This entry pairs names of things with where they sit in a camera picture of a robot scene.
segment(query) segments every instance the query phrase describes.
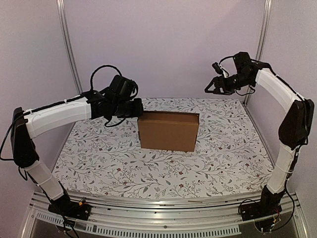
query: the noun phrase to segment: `table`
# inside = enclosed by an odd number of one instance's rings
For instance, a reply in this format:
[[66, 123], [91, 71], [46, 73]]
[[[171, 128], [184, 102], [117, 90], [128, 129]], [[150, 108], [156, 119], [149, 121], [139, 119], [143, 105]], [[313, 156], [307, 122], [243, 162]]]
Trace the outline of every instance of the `table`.
[[137, 119], [112, 128], [103, 118], [86, 120], [75, 124], [53, 175], [69, 190], [150, 199], [237, 194], [267, 183], [272, 164], [238, 100], [155, 98], [143, 105], [199, 113], [195, 152], [141, 149]]

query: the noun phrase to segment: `vertical metal pole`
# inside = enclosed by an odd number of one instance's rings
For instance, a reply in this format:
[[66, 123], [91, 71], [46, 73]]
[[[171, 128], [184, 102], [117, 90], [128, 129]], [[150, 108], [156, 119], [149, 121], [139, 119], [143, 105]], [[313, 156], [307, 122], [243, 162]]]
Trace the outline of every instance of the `vertical metal pole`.
[[58, 15], [59, 15], [59, 21], [61, 26], [61, 32], [63, 34], [64, 43], [66, 47], [66, 52], [68, 56], [69, 66], [71, 73], [73, 75], [75, 87], [78, 94], [81, 94], [83, 92], [83, 88], [79, 79], [76, 63], [75, 63], [75, 57], [73, 54], [73, 49], [71, 47], [70, 43], [70, 37], [68, 32], [68, 26], [66, 21], [66, 12], [65, 12], [65, 6], [64, 6], [64, 0], [57, 0], [57, 9], [58, 9]]
[[[263, 54], [263, 49], [264, 49], [264, 44], [265, 44], [265, 39], [266, 39], [267, 29], [269, 24], [269, 17], [271, 14], [271, 7], [272, 7], [272, 0], [265, 0], [264, 13], [263, 13], [262, 26], [261, 26], [261, 32], [260, 32], [260, 39], [259, 39], [259, 44], [258, 44], [258, 49], [256, 54], [256, 60], [261, 60], [261, 57]], [[243, 101], [243, 104], [245, 106], [248, 105], [250, 97], [251, 97], [251, 94], [248, 94], [245, 96]]]

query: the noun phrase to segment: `cardboard box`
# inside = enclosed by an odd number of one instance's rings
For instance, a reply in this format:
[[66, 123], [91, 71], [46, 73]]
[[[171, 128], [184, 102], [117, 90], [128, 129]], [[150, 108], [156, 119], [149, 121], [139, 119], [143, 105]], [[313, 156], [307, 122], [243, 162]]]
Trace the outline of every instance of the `cardboard box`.
[[141, 148], [194, 151], [199, 114], [144, 112], [138, 119]]

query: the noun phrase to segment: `mounting plate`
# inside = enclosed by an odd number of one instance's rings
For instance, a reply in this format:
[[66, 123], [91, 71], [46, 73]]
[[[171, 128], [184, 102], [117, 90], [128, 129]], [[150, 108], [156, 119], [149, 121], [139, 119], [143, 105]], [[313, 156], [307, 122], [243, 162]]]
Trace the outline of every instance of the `mounting plate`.
[[[87, 221], [90, 216], [91, 208], [91, 205], [84, 203], [81, 207], [65, 214], [65, 216]], [[49, 212], [59, 214], [59, 212], [51, 204], [49, 205]]]
[[282, 207], [280, 205], [276, 205], [273, 208], [270, 207], [267, 210], [263, 211], [263, 208], [261, 208], [260, 203], [257, 202], [241, 205], [239, 212], [241, 214], [242, 221], [248, 221], [273, 215], [276, 213], [275, 211], [281, 212]]

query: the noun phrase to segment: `gray wall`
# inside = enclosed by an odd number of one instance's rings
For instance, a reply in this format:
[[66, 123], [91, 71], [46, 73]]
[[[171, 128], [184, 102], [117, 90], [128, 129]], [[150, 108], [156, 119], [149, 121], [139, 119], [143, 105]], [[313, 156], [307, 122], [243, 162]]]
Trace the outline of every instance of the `gray wall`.
[[[273, 1], [263, 60], [306, 98], [317, 104], [317, 2]], [[251, 97], [249, 109], [269, 147], [277, 157], [277, 130], [284, 118], [282, 108], [263, 89]], [[317, 237], [317, 117], [309, 145], [301, 150], [290, 185], [296, 190], [312, 237]]]
[[[215, 98], [204, 93], [216, 76], [211, 64], [239, 51], [255, 56], [264, 2], [68, 0], [65, 9], [85, 90], [96, 67], [114, 64], [141, 97]], [[233, 69], [231, 60], [224, 64]], [[98, 72], [96, 89], [113, 76], [113, 69]]]
[[[64, 49], [55, 1], [1, 1], [0, 136], [13, 110], [35, 108], [76, 95]], [[69, 126], [35, 139], [37, 151], [53, 167]], [[6, 144], [3, 157], [12, 158]], [[0, 161], [0, 235], [16, 238], [34, 186], [13, 162]]]

